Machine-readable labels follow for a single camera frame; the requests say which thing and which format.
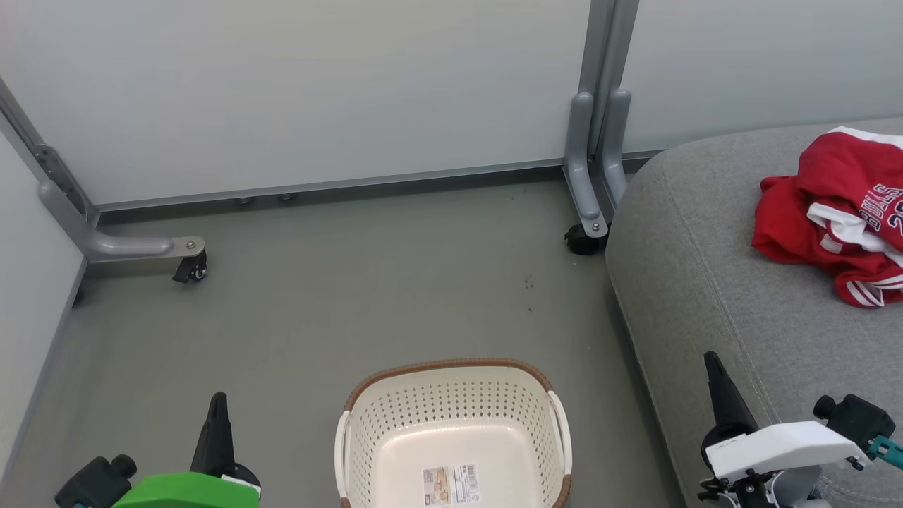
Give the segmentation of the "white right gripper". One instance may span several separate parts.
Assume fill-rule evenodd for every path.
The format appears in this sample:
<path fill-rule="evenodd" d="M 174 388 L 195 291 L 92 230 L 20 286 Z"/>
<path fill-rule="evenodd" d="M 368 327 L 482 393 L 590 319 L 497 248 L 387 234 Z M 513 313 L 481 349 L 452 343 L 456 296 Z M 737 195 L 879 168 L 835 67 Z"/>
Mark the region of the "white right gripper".
<path fill-rule="evenodd" d="M 698 498 L 714 508 L 832 508 L 816 494 L 825 465 L 872 464 L 854 441 L 815 421 L 781 423 L 758 430 L 751 411 L 718 354 L 704 364 L 719 432 L 751 432 L 704 447 L 713 478 Z"/>

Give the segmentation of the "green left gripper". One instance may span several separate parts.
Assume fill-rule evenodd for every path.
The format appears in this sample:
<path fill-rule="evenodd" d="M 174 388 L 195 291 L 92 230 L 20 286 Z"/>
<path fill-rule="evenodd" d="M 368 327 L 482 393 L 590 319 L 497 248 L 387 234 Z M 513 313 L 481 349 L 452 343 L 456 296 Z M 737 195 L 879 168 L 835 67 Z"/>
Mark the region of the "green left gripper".
<path fill-rule="evenodd" d="M 260 508 L 262 485 L 235 460 L 228 396 L 216 392 L 189 471 L 145 476 L 113 508 Z"/>

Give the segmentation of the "red basketball jersey white trim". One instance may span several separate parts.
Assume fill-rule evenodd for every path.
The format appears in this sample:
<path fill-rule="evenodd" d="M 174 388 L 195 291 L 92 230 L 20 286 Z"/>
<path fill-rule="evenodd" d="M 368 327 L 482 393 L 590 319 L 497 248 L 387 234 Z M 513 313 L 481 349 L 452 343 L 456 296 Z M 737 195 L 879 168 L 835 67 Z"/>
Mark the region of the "red basketball jersey white trim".
<path fill-rule="evenodd" d="M 759 187 L 751 243 L 766 258 L 825 271 L 856 308 L 903 302 L 903 135 L 838 126 Z"/>

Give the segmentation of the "cream perforated plastic laundry basket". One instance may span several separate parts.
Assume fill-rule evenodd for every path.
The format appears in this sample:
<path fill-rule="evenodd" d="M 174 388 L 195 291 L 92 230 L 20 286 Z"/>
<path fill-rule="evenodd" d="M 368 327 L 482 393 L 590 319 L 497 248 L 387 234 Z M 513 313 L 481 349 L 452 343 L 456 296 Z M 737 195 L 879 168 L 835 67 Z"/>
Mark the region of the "cream perforated plastic laundry basket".
<path fill-rule="evenodd" d="M 573 440 L 541 370 L 514 359 L 426 361 L 375 373 L 334 438 L 341 508 L 423 505 L 422 470 L 475 464 L 483 501 L 443 508 L 571 508 Z"/>

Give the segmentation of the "white paper basket label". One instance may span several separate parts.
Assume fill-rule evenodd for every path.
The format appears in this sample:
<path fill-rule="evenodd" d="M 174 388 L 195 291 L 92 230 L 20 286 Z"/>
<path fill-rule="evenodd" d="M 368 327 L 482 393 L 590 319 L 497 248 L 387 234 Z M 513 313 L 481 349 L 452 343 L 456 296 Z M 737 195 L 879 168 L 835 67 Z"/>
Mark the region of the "white paper basket label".
<path fill-rule="evenodd" d="M 447 465 L 422 470 L 423 505 L 443 508 L 483 501 L 475 464 Z"/>

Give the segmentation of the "grey fabric sofa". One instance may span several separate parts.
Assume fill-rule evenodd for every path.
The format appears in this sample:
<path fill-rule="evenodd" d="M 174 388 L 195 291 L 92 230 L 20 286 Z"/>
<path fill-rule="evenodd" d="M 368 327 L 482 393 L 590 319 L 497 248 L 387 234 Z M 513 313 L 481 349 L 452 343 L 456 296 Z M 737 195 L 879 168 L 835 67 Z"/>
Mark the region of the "grey fabric sofa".
<path fill-rule="evenodd" d="M 714 425 L 703 355 L 715 351 L 757 424 L 810 421 L 821 396 L 884 409 L 903 446 L 903 303 L 854 308 L 822 270 L 751 241 L 759 183 L 795 174 L 832 124 L 715 136 L 668 149 L 629 182 L 607 271 L 686 504 L 703 507 Z"/>

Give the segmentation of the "small black caster with brake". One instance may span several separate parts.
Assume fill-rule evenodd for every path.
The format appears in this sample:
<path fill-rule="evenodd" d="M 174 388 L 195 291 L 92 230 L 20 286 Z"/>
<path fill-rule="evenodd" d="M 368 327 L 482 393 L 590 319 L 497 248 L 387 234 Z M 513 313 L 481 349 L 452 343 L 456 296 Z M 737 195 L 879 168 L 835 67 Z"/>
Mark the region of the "small black caster with brake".
<path fill-rule="evenodd" d="M 172 280 L 187 284 L 193 281 L 203 280 L 207 274 L 207 252 L 201 251 L 197 256 L 186 257 L 178 264 L 178 269 L 172 276 Z"/>

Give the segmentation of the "round black caster wheel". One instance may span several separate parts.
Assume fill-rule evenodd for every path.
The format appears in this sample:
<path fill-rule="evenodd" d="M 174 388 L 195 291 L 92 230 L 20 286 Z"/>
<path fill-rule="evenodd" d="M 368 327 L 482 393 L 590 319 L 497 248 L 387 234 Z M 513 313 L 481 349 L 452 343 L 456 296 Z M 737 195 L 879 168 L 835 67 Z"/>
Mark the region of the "round black caster wheel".
<path fill-rule="evenodd" d="M 578 256 L 593 256 L 606 247 L 609 235 L 589 236 L 581 223 L 575 224 L 565 232 L 564 241 L 568 250 Z"/>

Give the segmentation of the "long grey partition foot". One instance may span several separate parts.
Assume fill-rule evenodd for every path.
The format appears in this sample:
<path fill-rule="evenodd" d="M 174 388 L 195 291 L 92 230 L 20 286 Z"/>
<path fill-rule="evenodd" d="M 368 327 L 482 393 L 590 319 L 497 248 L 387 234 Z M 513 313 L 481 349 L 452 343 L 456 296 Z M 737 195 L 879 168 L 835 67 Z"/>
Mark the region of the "long grey partition foot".
<path fill-rule="evenodd" d="M 38 186 L 39 199 L 88 262 L 123 262 L 143 258 L 205 260 L 205 241 L 199 236 L 103 234 L 95 227 L 96 209 L 57 151 L 49 145 L 39 144 L 32 148 L 32 154 L 46 176 Z"/>

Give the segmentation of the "white side partition panel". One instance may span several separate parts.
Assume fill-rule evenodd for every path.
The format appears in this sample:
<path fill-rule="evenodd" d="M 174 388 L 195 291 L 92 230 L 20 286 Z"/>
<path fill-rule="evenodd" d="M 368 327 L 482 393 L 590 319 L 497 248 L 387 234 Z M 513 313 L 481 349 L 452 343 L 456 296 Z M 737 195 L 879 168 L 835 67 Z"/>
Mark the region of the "white side partition panel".
<path fill-rule="evenodd" d="M 41 169 L 0 115 L 0 483 L 84 263 L 43 205 L 41 182 Z"/>

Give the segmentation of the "white partition panel behind sofa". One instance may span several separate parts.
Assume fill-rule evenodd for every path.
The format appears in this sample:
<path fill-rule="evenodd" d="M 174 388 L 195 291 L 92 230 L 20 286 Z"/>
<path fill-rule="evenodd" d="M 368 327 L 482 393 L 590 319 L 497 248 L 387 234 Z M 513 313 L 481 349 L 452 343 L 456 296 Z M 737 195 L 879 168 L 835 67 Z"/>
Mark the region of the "white partition panel behind sofa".
<path fill-rule="evenodd" d="M 638 0 L 624 151 L 903 116 L 903 0 Z"/>

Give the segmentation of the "wide white partition panel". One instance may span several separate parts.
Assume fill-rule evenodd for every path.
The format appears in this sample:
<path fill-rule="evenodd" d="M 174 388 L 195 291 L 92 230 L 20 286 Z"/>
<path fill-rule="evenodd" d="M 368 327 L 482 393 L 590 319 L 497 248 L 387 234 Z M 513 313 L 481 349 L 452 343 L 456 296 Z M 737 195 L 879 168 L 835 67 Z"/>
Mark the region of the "wide white partition panel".
<path fill-rule="evenodd" d="M 599 0 L 0 0 L 103 211 L 561 163 Z"/>

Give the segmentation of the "grey partition leg bracket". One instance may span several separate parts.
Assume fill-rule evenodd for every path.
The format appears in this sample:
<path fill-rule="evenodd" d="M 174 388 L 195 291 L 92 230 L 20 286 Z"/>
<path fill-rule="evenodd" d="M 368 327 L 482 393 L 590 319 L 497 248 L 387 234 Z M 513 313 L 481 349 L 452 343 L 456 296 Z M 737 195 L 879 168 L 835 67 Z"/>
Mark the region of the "grey partition leg bracket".
<path fill-rule="evenodd" d="M 589 135 L 594 99 L 589 92 L 580 92 L 571 100 L 566 135 L 564 176 L 578 215 L 578 223 L 591 237 L 607 233 L 589 171 Z"/>
<path fill-rule="evenodd" d="M 628 187 L 624 169 L 623 144 L 632 96 L 616 89 L 607 99 L 605 125 L 601 133 L 599 159 L 612 208 L 617 209 Z"/>

